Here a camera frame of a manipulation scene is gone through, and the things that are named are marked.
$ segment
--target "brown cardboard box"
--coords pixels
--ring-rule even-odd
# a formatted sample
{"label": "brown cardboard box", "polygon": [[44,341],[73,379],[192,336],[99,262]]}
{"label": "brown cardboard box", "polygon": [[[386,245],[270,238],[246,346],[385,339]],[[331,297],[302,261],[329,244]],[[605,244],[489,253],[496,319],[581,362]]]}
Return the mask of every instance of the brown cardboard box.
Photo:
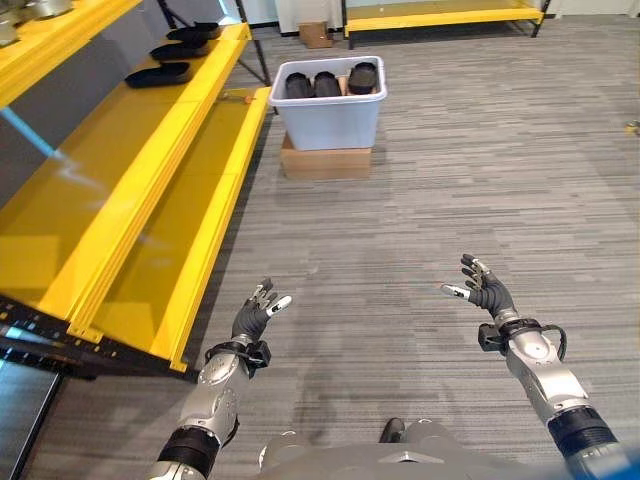
{"label": "brown cardboard box", "polygon": [[282,169],[292,180],[369,178],[371,148],[296,150],[285,135],[280,151]]}
{"label": "brown cardboard box", "polygon": [[301,23],[300,40],[307,48],[329,48],[333,46],[333,40],[327,30],[327,22]]}

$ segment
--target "yellow shelf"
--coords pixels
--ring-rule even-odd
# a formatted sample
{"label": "yellow shelf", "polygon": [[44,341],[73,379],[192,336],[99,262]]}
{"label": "yellow shelf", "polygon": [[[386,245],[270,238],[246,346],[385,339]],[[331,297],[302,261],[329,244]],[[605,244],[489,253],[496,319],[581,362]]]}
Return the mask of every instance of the yellow shelf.
{"label": "yellow shelf", "polygon": [[88,328],[250,36],[226,27],[181,86],[121,84],[0,210],[0,291]]}
{"label": "yellow shelf", "polygon": [[[269,90],[232,90],[214,105],[92,328],[185,370],[182,353],[251,160]],[[243,101],[247,96],[249,104]]]}
{"label": "yellow shelf", "polygon": [[347,9],[345,33],[459,23],[534,20],[543,13],[526,0],[437,0]]}
{"label": "yellow shelf", "polygon": [[0,108],[87,44],[141,0],[78,0],[73,10],[18,28],[20,41],[0,48]]}

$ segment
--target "robotic arm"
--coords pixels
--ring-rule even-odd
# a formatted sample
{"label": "robotic arm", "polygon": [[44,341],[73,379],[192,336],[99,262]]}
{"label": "robotic arm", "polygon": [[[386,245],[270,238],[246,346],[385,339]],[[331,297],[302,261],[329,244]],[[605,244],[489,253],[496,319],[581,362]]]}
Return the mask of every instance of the robotic arm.
{"label": "robotic arm", "polygon": [[[541,326],[521,316],[507,287],[480,260],[464,254],[462,272],[468,288],[442,285],[451,296],[487,310],[493,324],[482,324],[478,342],[484,351],[499,351],[522,384],[538,417],[576,476],[600,478],[629,465],[622,448],[598,415],[575,375],[563,363],[566,335],[555,326]],[[543,335],[558,330],[560,348]]]}
{"label": "robotic arm", "polygon": [[238,429],[238,399],[258,368],[269,365],[271,353],[260,337],[269,319],[291,304],[264,279],[233,322],[231,341],[205,354],[196,388],[182,408],[178,428],[165,444],[148,476],[150,480],[205,480],[218,451]]}

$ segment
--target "black slipper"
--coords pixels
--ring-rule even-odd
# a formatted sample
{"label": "black slipper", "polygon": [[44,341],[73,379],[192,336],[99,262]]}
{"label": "black slipper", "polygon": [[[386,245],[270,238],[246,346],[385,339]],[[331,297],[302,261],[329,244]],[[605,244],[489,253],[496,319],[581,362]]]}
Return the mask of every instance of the black slipper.
{"label": "black slipper", "polygon": [[351,70],[349,75],[349,91],[354,95],[367,95],[378,83],[378,72],[373,63],[362,62]]}
{"label": "black slipper", "polygon": [[186,58],[204,57],[210,52],[207,40],[200,39],[190,42],[169,43],[154,48],[149,55],[154,60],[184,60]]}
{"label": "black slipper", "polygon": [[331,72],[320,72],[314,81],[316,97],[341,97],[342,91],[338,79]]}
{"label": "black slipper", "polygon": [[285,89],[287,90],[287,98],[311,98],[313,97],[313,88],[307,76],[303,73],[292,73],[285,81]]}
{"label": "black slipper", "polygon": [[161,63],[158,68],[147,68],[129,75],[124,81],[131,88],[180,85],[191,80],[187,62]]}
{"label": "black slipper", "polygon": [[215,22],[199,23],[193,27],[178,28],[167,33],[169,40],[182,40],[185,42],[193,40],[213,40],[220,36],[220,26]]}

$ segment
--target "white plastic bin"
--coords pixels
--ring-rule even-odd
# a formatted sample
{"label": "white plastic bin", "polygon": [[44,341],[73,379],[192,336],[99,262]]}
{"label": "white plastic bin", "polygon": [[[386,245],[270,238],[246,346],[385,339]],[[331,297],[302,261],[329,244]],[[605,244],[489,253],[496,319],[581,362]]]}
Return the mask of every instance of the white plastic bin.
{"label": "white plastic bin", "polygon": [[[287,77],[304,73],[313,82],[319,72],[336,77],[349,76],[360,62],[370,62],[378,70],[378,92],[369,95],[288,99]],[[287,62],[280,65],[269,103],[278,108],[296,150],[369,148],[375,143],[380,102],[387,96],[384,63],[380,57],[333,58]]]}

